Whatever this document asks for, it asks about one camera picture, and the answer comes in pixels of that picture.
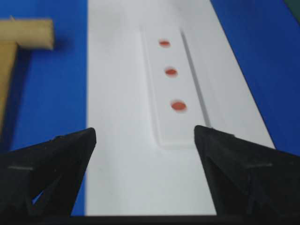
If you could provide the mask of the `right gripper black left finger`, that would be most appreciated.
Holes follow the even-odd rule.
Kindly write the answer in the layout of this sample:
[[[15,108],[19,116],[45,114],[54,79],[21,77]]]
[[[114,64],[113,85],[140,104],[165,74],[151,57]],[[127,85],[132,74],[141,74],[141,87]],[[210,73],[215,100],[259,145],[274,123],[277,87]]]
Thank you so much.
[[[70,216],[90,157],[94,128],[0,156],[0,223]]]

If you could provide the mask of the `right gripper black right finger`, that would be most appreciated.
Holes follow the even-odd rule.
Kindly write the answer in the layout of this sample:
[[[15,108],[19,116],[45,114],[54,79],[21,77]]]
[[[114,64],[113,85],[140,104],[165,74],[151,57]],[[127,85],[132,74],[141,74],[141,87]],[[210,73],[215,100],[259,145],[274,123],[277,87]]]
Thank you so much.
[[[219,216],[299,224],[299,156],[200,125],[194,140]]]

